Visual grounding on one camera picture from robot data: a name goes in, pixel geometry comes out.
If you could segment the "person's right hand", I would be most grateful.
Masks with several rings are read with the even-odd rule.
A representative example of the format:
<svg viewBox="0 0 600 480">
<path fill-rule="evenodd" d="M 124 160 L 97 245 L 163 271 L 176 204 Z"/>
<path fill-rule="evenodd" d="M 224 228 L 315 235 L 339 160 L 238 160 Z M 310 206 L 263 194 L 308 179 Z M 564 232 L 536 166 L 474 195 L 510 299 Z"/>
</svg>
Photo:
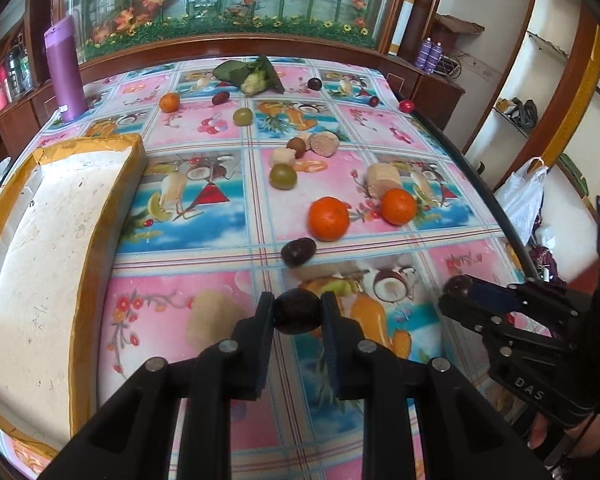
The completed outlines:
<svg viewBox="0 0 600 480">
<path fill-rule="evenodd" d="M 530 450 L 535 450 L 544 442 L 549 426 L 550 421 L 544 415 L 535 415 L 527 442 Z M 578 426 L 566 429 L 565 434 L 571 440 L 567 453 L 569 458 L 593 456 L 600 450 L 600 415 L 588 416 Z"/>
</svg>

